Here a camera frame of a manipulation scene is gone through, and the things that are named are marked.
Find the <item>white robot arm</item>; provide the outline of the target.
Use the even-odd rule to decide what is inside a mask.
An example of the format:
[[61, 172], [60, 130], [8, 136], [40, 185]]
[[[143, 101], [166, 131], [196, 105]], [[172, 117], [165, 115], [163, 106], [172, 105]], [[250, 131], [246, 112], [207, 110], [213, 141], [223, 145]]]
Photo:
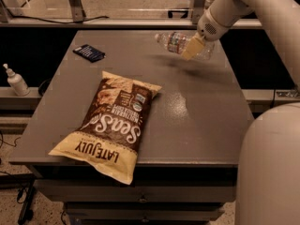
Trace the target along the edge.
[[250, 13], [277, 58], [250, 66], [248, 80], [278, 90], [288, 102], [265, 111], [247, 129], [238, 161], [234, 225], [300, 225], [299, 0], [211, 0], [184, 57], [195, 56]]

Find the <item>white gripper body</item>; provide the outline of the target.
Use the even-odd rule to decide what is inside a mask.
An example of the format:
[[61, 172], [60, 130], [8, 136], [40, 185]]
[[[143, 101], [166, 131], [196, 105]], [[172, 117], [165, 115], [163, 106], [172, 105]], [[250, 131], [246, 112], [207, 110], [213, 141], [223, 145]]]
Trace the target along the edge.
[[207, 9], [198, 21], [197, 31], [207, 41], [220, 39], [230, 28], [230, 17], [224, 12]]

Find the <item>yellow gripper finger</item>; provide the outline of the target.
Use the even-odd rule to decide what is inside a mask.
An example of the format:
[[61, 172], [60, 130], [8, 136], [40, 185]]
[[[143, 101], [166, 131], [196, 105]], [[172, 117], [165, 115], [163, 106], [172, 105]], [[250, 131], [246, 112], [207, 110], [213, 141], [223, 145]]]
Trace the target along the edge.
[[194, 36], [187, 39], [187, 43], [181, 56], [186, 60], [190, 60], [200, 53], [204, 46], [205, 42], [203, 41], [203, 37], [199, 33], [196, 33]]

